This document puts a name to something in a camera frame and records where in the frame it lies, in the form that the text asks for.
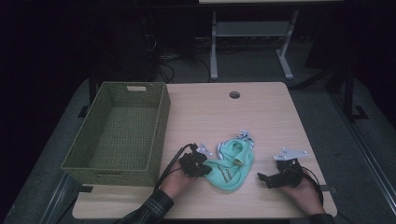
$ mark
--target sleeve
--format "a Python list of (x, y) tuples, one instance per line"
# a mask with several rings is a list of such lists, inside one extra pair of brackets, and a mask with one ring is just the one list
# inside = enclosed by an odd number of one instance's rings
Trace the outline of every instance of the sleeve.
[(123, 217), (118, 224), (159, 223), (174, 205), (173, 200), (158, 189), (137, 210)]
[(310, 224), (335, 224), (334, 218), (329, 214), (315, 214), (308, 218)]

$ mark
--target wooden table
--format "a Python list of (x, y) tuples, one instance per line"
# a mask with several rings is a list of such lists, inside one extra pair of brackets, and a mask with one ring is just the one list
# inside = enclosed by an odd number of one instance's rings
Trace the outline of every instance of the wooden table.
[[(255, 141), (254, 162), (244, 185), (234, 192), (213, 187), (205, 178), (175, 201), (165, 218), (294, 218), (304, 214), (277, 189), (268, 189), (257, 173), (278, 173), (273, 156), (282, 147), (306, 150), (300, 164), (325, 180), (306, 137), (288, 89), (283, 83), (168, 84), (171, 108), (163, 148), (162, 170), (188, 143), (216, 145), (245, 129)], [(238, 91), (240, 98), (230, 97)], [(93, 186), (81, 192), (73, 210), (76, 218), (118, 218), (137, 209), (152, 188)], [(329, 191), (323, 192), (325, 210), (336, 215)]]

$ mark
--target person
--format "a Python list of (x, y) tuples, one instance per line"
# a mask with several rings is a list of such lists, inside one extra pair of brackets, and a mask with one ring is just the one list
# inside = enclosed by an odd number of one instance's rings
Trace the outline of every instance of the person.
[[(174, 205), (174, 199), (194, 183), (197, 177), (184, 175), (178, 161), (171, 172), (161, 183), (159, 189), (153, 192), (137, 210), (120, 219), (118, 224), (159, 223)], [(284, 186), (279, 188), (291, 197), (295, 204), (308, 215), (311, 224), (335, 224), (331, 215), (326, 214), (320, 203), (314, 186), (306, 178), (295, 187)]]

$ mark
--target teal cloth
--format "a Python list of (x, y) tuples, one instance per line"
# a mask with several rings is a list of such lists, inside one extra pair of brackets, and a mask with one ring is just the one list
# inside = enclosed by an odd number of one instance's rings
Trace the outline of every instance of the teal cloth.
[(242, 134), (218, 145), (219, 160), (207, 160), (205, 165), (212, 171), (205, 178), (214, 186), (227, 191), (239, 189), (248, 176), (253, 163), (252, 152), (254, 142), (249, 132), (241, 130)]

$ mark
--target white plastic part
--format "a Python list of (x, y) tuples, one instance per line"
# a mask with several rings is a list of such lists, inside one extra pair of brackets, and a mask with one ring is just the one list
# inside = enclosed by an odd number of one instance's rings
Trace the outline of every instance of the white plastic part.
[(296, 158), (307, 156), (308, 153), (306, 151), (295, 150), (290, 148), (282, 148), (282, 151), (279, 155), (274, 156), (276, 161), (289, 161)]
[(206, 156), (212, 156), (212, 155), (213, 155), (213, 153), (210, 152), (210, 151), (207, 149), (207, 147), (206, 147), (206, 145), (205, 145), (205, 142), (202, 142), (201, 145), (198, 146), (197, 152), (199, 152), (199, 153), (201, 153), (201, 154), (204, 154), (204, 155), (206, 155)]

